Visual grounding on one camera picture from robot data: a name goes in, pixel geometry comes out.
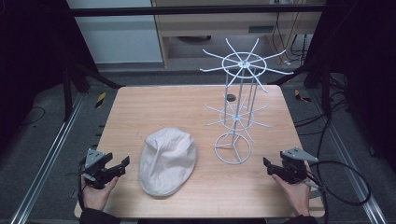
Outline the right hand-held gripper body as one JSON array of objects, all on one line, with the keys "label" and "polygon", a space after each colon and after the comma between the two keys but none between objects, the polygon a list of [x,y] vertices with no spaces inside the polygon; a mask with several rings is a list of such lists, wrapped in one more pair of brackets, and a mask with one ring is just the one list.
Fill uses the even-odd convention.
[{"label": "right hand-held gripper body", "polygon": [[283,152],[287,158],[282,161],[284,181],[289,184],[301,182],[307,178],[307,161],[318,162],[318,158],[312,156],[306,151],[295,147]]}]

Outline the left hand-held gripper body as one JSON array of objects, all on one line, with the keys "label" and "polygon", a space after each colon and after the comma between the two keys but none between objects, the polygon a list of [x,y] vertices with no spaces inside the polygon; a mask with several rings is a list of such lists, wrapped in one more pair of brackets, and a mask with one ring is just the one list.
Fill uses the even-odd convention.
[{"label": "left hand-held gripper body", "polygon": [[89,148],[86,156],[82,160],[81,173],[87,183],[95,189],[103,189],[105,184],[111,180],[106,178],[108,169],[100,165],[100,160],[105,155],[105,152]]}]

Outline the white cap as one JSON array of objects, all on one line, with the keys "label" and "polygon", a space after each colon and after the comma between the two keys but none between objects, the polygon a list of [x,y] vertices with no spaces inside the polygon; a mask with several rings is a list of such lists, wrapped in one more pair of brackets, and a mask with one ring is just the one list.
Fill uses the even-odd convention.
[{"label": "white cap", "polygon": [[197,162],[197,147],[189,133],[164,128],[145,140],[139,164],[140,185],[148,195],[169,197],[188,180]]}]

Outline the white wire display rack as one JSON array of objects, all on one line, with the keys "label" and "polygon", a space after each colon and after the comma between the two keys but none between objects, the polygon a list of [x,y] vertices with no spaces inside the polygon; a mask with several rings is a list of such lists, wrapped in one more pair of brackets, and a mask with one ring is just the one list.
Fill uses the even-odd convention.
[{"label": "white wire display rack", "polygon": [[[225,73],[225,85],[222,93],[223,107],[206,107],[219,114],[217,121],[207,123],[207,126],[221,124],[225,133],[221,134],[214,143],[216,156],[226,164],[236,165],[247,161],[252,152],[251,144],[254,142],[249,130],[254,125],[271,128],[271,125],[256,120],[256,115],[265,110],[268,105],[258,105],[261,92],[263,96],[269,94],[260,78],[267,72],[280,75],[292,75],[292,72],[279,71],[268,66],[267,61],[281,56],[286,51],[262,57],[255,53],[259,40],[256,40],[250,51],[237,51],[228,39],[226,39],[231,53],[220,56],[204,49],[206,55],[221,60],[220,66],[210,69],[202,69],[209,73],[223,71]],[[227,94],[233,94],[236,100],[228,102]]]}]

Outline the person's right hand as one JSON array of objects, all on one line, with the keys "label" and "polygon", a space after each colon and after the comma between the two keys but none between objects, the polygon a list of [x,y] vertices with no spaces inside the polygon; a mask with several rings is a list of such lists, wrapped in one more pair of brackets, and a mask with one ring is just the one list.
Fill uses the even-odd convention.
[{"label": "person's right hand", "polygon": [[278,175],[272,175],[275,182],[283,189],[287,199],[292,207],[294,214],[308,217],[309,211],[309,194],[310,188],[305,183],[289,184]]}]

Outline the person's left hand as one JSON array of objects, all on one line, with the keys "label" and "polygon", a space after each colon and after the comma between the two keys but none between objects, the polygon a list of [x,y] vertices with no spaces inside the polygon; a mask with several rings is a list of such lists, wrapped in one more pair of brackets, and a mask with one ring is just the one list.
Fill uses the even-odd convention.
[{"label": "person's left hand", "polygon": [[95,189],[86,183],[84,177],[81,179],[82,199],[85,208],[90,208],[98,211],[103,211],[111,191],[116,187],[119,178],[115,176],[103,189]]}]

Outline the yellow black striped tape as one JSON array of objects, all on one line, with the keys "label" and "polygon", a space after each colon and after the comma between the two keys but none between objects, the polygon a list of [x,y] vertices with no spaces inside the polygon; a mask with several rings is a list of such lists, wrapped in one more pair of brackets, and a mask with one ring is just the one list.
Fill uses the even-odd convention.
[{"label": "yellow black striped tape", "polygon": [[106,92],[101,92],[97,98],[97,101],[95,103],[95,108],[100,108],[102,106],[103,101],[105,100],[106,97]]},{"label": "yellow black striped tape", "polygon": [[295,97],[296,100],[300,100],[300,101],[303,101],[303,102],[307,102],[307,103],[312,102],[311,98],[303,97],[298,90],[294,90],[294,97]]}]

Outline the black metal stand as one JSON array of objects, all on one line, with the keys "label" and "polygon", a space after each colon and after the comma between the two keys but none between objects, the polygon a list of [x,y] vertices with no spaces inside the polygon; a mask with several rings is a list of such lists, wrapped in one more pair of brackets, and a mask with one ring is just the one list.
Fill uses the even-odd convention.
[{"label": "black metal stand", "polygon": [[78,92],[87,92],[90,84],[85,76],[92,77],[97,81],[105,84],[112,89],[121,88],[121,84],[117,84],[93,71],[80,63],[67,62],[63,70],[63,86],[64,86],[64,121],[69,120],[73,112],[72,106],[72,90],[71,84],[74,84]]},{"label": "black metal stand", "polygon": [[308,89],[315,88],[321,82],[321,109],[325,116],[330,119],[332,117],[331,103],[330,103],[330,65],[323,59],[313,59],[304,63],[293,71],[292,75],[286,75],[276,81],[271,82],[271,85],[282,85],[287,81],[297,77],[302,73],[307,73],[304,80],[304,86]]}]

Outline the black curtain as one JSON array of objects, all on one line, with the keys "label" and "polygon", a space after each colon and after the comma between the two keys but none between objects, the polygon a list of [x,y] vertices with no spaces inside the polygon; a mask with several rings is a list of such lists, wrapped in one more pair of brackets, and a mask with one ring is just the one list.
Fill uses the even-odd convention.
[{"label": "black curtain", "polygon": [[73,61],[97,69],[73,18],[44,14],[68,9],[66,0],[0,0],[0,155],[40,92],[63,82],[60,61],[50,45],[53,30]]},{"label": "black curtain", "polygon": [[346,76],[375,151],[396,173],[396,0],[326,0],[307,59]]}]

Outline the white cabinet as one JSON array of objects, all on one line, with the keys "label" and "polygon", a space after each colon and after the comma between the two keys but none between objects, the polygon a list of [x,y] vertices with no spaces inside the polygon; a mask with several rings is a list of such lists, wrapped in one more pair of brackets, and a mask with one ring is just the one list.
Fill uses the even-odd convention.
[{"label": "white cabinet", "polygon": [[[71,9],[151,7],[150,0],[66,0]],[[153,16],[76,17],[97,64],[161,63]]]}]

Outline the light wooden desk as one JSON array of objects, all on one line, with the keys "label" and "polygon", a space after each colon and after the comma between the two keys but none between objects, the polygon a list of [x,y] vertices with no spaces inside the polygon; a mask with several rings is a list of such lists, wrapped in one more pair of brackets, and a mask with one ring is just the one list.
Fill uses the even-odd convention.
[{"label": "light wooden desk", "polygon": [[[309,5],[325,0],[150,0],[154,7],[236,6],[236,5]],[[296,35],[312,35],[318,25],[319,12],[269,12],[229,14],[179,14],[155,17],[162,47],[163,62],[170,64],[170,44],[178,37],[216,35],[256,35],[264,37],[273,52],[291,54]]]}]

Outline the black horizontal crossbar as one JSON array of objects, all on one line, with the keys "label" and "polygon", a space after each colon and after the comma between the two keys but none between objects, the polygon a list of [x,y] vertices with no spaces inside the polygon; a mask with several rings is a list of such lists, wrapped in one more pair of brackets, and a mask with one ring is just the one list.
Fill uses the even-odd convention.
[{"label": "black horizontal crossbar", "polygon": [[318,12],[327,9],[326,4],[314,5],[235,5],[235,6],[188,6],[188,7],[118,7],[78,8],[66,10],[74,17],[100,16],[146,16],[189,15],[228,13]]}]

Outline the aluminium floor rail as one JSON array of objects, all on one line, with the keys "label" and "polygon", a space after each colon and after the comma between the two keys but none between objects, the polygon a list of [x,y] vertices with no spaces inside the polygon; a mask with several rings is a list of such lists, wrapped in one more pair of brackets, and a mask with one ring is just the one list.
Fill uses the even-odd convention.
[{"label": "aluminium floor rail", "polygon": [[313,90],[308,90],[308,93],[320,114],[319,119],[324,124],[324,128],[322,129],[321,136],[319,138],[317,156],[320,155],[325,135],[329,135],[330,142],[332,143],[332,149],[343,166],[347,179],[358,197],[357,206],[361,206],[363,208],[371,224],[389,224],[372,193],[372,188],[368,181],[362,176],[358,166],[347,152],[347,147],[341,140],[339,132],[332,124],[332,120],[328,119],[322,111],[319,94]]},{"label": "aluminium floor rail", "polygon": [[52,167],[64,146],[64,142],[75,123],[84,98],[85,93],[77,94],[76,100],[72,105],[70,117],[63,122],[60,131],[57,133],[51,147],[49,148],[49,152],[43,160],[31,186],[23,197],[23,200],[9,221],[9,224],[25,224],[27,218],[35,206],[36,200],[41,193],[41,190],[44,188],[44,185],[47,182]]}]

